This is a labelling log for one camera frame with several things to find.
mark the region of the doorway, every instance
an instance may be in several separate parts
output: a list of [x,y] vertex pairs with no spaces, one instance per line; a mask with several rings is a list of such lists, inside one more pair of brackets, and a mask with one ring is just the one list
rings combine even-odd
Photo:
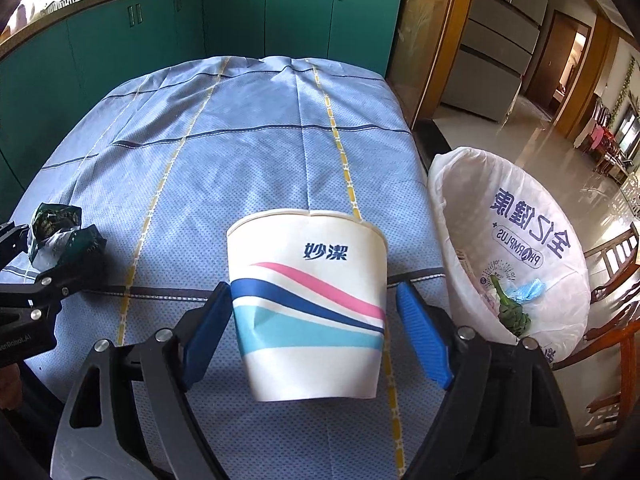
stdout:
[[590,33],[588,25],[554,11],[545,46],[525,92],[550,118],[555,116],[575,81]]

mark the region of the green garland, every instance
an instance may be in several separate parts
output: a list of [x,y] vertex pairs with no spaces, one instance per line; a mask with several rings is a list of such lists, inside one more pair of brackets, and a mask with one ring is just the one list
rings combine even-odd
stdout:
[[616,104],[614,105],[613,110],[611,111],[611,119],[609,120],[609,124],[613,125],[616,123],[616,117],[618,116],[620,108],[622,108],[622,103],[625,102],[625,97],[629,92],[629,85],[631,84],[631,76],[634,73],[634,67],[636,66],[636,62],[637,62],[636,58],[631,56],[631,60],[629,60],[629,67],[626,69],[625,82],[622,83],[620,94],[618,95],[618,98],[616,99]]

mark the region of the pink wave stripe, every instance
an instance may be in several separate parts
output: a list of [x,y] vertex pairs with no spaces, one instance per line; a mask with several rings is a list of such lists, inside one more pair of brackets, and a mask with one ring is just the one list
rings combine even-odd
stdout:
[[315,276],[307,274],[302,270],[298,270],[284,264],[276,264],[273,262],[261,262],[254,265],[258,267],[264,267],[266,269],[275,270],[283,276],[290,278],[294,282],[297,282],[302,286],[306,286],[306,288],[312,290],[316,294],[319,294],[320,296],[327,298],[328,300],[331,300],[334,303],[343,306],[344,308],[353,310],[358,314],[364,314],[364,316],[374,317],[381,320],[385,319],[385,313],[380,307],[375,306],[373,303],[367,303],[367,301],[359,300],[355,296],[347,294],[343,290],[340,290],[339,288],[334,287],[327,282],[319,280]]

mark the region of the teal cabinet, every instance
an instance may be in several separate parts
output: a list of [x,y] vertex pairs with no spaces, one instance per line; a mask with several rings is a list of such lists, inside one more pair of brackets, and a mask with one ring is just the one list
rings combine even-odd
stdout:
[[[119,84],[141,75],[137,0],[115,0],[71,16],[69,37],[89,108]],[[146,9],[140,7],[144,20]]]
[[67,23],[88,108],[125,81],[178,60],[174,0],[115,0]]
[[135,2],[136,25],[130,51],[138,59],[138,65],[135,74],[121,83],[178,63],[174,0]]
[[176,63],[204,58],[202,0],[174,0],[174,4]]
[[66,22],[0,61],[0,152],[23,187],[87,110]]
[[202,0],[207,56],[264,57],[264,0]]
[[266,56],[327,57],[333,0],[266,1]]
[[11,218],[21,196],[22,187],[0,153],[0,224]]
[[334,0],[329,59],[384,76],[400,0]]

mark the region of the screw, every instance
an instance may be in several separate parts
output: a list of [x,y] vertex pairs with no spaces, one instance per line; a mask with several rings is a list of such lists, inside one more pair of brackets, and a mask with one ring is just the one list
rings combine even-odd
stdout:
[[104,352],[107,348],[109,348],[109,342],[106,339],[99,339],[95,342],[94,350],[96,352]]
[[538,348],[538,342],[532,337],[525,337],[522,339],[522,346],[527,350],[535,350]]
[[171,332],[170,329],[161,328],[160,330],[158,330],[156,332],[156,341],[158,341],[159,343],[163,343],[165,341],[169,341],[169,339],[171,339],[172,335],[174,335],[174,333]]
[[476,331],[470,326],[461,326],[458,329],[458,337],[462,339],[462,341],[471,341],[476,337]]

